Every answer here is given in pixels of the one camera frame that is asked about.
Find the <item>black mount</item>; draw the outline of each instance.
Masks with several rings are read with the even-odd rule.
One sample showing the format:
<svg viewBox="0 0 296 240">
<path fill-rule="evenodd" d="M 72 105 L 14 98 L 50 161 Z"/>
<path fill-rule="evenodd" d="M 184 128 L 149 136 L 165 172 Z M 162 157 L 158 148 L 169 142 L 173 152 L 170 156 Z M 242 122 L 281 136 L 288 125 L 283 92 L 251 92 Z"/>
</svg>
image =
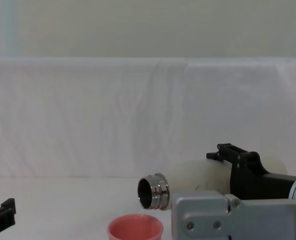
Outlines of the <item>black mount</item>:
<svg viewBox="0 0 296 240">
<path fill-rule="evenodd" d="M 230 192 L 241 200 L 287 199 L 296 176 L 268 172 L 255 151 L 245 151 L 230 143 L 218 144 L 218 152 L 207 159 L 232 163 Z"/>
<path fill-rule="evenodd" d="M 15 224 L 14 214 L 16 214 L 16 204 L 14 198 L 9 198 L 0 207 L 0 232 Z"/>
</svg>

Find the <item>white table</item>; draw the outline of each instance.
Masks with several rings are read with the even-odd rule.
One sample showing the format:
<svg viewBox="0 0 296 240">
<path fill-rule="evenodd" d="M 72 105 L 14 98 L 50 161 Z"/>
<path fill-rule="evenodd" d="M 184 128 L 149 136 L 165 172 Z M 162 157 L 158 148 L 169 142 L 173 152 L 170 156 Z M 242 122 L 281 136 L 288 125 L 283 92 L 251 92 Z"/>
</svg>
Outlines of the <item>white table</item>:
<svg viewBox="0 0 296 240">
<path fill-rule="evenodd" d="M 148 213 L 171 240 L 171 212 L 141 210 L 136 178 L 0 178 L 0 204 L 14 197 L 16 225 L 0 240 L 106 240 L 107 225 L 128 213 Z"/>
</svg>

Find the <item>wall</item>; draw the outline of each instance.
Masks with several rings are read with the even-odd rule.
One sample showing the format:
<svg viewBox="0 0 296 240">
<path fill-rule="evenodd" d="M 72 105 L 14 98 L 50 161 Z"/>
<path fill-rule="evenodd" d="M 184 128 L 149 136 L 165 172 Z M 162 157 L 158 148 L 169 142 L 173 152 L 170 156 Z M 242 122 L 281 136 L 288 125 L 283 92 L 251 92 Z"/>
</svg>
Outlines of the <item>wall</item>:
<svg viewBox="0 0 296 240">
<path fill-rule="evenodd" d="M 0 1 L 9 55 L 296 57 L 296 0 Z"/>
</svg>

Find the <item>pink cup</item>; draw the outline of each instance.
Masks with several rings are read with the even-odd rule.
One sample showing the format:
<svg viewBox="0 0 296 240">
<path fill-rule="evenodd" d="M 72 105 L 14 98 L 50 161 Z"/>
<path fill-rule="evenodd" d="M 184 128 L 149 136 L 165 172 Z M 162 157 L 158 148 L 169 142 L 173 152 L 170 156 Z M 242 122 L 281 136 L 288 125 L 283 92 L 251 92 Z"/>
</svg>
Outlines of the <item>pink cup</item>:
<svg viewBox="0 0 296 240">
<path fill-rule="evenodd" d="M 108 226 L 109 240 L 161 240 L 161 221 L 145 214 L 129 214 L 114 219 Z"/>
</svg>

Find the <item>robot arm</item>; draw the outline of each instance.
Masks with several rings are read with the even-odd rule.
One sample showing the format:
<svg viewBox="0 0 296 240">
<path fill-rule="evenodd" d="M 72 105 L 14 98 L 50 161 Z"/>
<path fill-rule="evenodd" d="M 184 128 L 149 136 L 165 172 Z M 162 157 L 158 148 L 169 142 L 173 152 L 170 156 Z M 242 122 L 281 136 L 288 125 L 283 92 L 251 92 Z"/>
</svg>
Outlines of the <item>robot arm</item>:
<svg viewBox="0 0 296 240">
<path fill-rule="evenodd" d="M 247 152 L 230 143 L 218 144 L 207 159 L 232 164 L 230 193 L 242 200 L 296 199 L 296 176 L 268 172 L 257 152 Z"/>
<path fill-rule="evenodd" d="M 176 193 L 173 240 L 296 240 L 296 200 L 240 200 L 215 191 Z"/>
</svg>

